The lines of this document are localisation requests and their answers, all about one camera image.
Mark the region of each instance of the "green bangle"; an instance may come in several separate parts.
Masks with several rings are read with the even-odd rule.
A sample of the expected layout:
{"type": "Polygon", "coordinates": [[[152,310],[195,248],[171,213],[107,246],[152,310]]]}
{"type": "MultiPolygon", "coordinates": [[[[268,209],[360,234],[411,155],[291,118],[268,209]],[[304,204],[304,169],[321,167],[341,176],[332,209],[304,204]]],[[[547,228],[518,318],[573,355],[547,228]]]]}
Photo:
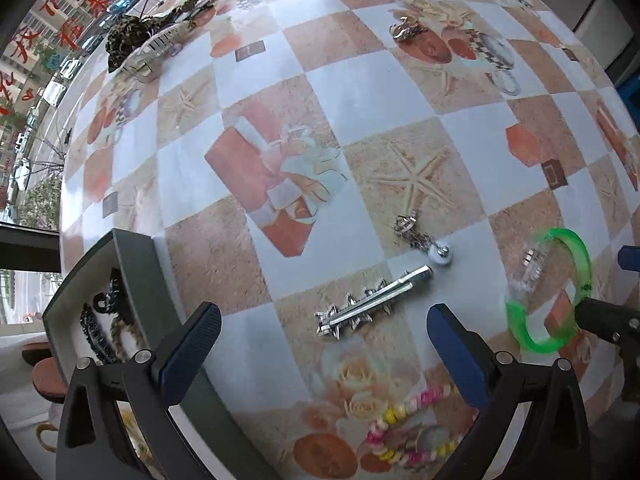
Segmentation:
{"type": "Polygon", "coordinates": [[[577,333],[578,326],[574,318],[574,308],[591,293],[591,260],[584,242],[576,233],[563,227],[552,227],[539,241],[545,242],[551,240],[558,240],[569,249],[574,260],[578,281],[574,300],[572,301],[573,308],[567,319],[561,325],[558,333],[543,341],[533,341],[527,329],[526,308],[517,300],[509,299],[506,301],[509,330],[511,330],[514,338],[516,338],[522,348],[538,354],[548,354],[558,351],[577,333]]]}

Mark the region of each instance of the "blue gripper pad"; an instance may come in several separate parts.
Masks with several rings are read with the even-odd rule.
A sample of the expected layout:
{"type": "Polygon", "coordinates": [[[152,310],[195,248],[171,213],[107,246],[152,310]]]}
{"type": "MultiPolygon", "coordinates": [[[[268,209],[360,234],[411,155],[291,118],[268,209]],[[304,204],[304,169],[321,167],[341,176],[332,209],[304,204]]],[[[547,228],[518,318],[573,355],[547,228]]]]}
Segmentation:
{"type": "Polygon", "coordinates": [[[159,387],[167,405],[179,404],[193,382],[222,329],[222,316],[214,304],[183,337],[159,373],[159,387]]]}
{"type": "Polygon", "coordinates": [[[618,251],[620,269],[640,272],[640,247],[623,245],[618,251]]]}
{"type": "Polygon", "coordinates": [[[468,332],[445,305],[442,306],[445,312],[439,308],[440,305],[429,309],[427,333],[462,398],[469,406],[482,411],[490,400],[487,377],[462,339],[465,334],[473,333],[468,332]]]}

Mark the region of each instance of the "screw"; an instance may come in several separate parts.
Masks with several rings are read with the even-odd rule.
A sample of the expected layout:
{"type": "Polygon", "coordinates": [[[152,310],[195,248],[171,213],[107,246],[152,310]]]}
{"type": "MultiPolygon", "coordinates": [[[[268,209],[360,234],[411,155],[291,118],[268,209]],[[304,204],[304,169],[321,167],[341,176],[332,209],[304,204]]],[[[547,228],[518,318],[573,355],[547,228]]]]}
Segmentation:
{"type": "Polygon", "coordinates": [[[144,364],[151,359],[151,352],[149,350],[141,350],[135,355],[134,359],[137,363],[144,364]]]}
{"type": "Polygon", "coordinates": [[[564,370],[565,372],[571,370],[571,363],[567,359],[558,359],[558,361],[556,361],[556,364],[558,364],[558,368],[564,370]]]}
{"type": "Polygon", "coordinates": [[[513,363],[513,356],[509,352],[498,352],[495,358],[501,365],[510,365],[513,363]]]}
{"type": "Polygon", "coordinates": [[[91,364],[91,358],[90,357],[81,357],[81,358],[78,359],[78,362],[76,363],[76,367],[78,368],[78,370],[84,370],[90,364],[91,364]]]}

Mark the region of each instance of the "pink beaded bracelet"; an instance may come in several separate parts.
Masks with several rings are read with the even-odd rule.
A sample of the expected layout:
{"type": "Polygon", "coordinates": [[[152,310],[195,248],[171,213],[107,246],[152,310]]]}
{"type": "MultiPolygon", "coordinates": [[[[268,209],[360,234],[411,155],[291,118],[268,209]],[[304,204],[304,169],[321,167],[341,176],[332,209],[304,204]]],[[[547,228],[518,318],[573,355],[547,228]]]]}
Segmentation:
{"type": "Polygon", "coordinates": [[[404,421],[407,416],[413,415],[418,410],[428,408],[432,404],[449,397],[454,388],[449,384],[428,388],[420,394],[409,398],[404,403],[388,408],[385,413],[371,425],[367,432],[366,442],[369,444],[371,452],[384,462],[389,464],[398,463],[403,467],[413,467],[421,463],[434,462],[438,457],[444,458],[451,454],[462,440],[462,436],[449,439],[436,449],[427,452],[391,449],[384,443],[384,438],[386,432],[392,425],[404,421]]]}

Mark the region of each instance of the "parked car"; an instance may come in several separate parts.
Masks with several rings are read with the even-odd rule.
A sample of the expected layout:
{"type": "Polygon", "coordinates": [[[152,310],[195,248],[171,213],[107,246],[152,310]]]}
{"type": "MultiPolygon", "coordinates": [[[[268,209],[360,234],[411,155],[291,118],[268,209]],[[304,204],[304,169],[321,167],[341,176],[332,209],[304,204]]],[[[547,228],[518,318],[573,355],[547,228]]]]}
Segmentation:
{"type": "Polygon", "coordinates": [[[60,65],[60,77],[73,79],[81,68],[82,61],[79,59],[65,59],[60,65]]]}
{"type": "Polygon", "coordinates": [[[121,14],[119,12],[105,12],[102,15],[102,19],[98,23],[98,27],[100,27],[102,30],[109,30],[111,26],[118,21],[120,16],[121,14]]]}
{"type": "Polygon", "coordinates": [[[66,86],[58,83],[57,81],[49,81],[49,84],[45,88],[42,98],[51,106],[57,107],[65,96],[66,86]]]}
{"type": "Polygon", "coordinates": [[[14,179],[20,191],[26,191],[31,177],[31,164],[24,158],[20,166],[14,169],[14,179]]]}
{"type": "Polygon", "coordinates": [[[89,54],[92,54],[95,51],[95,49],[98,48],[98,46],[100,46],[105,35],[106,35],[105,33],[94,34],[86,38],[86,40],[84,40],[84,42],[80,45],[80,47],[82,48],[82,52],[87,56],[89,54]]]}
{"type": "Polygon", "coordinates": [[[31,135],[32,131],[33,131],[33,128],[27,126],[23,132],[20,132],[18,134],[18,138],[15,141],[15,153],[24,152],[24,149],[27,145],[27,141],[29,140],[29,136],[31,135]]]}
{"type": "Polygon", "coordinates": [[[140,0],[116,0],[107,8],[107,12],[116,15],[125,14],[133,9],[139,1],[140,0]]]}

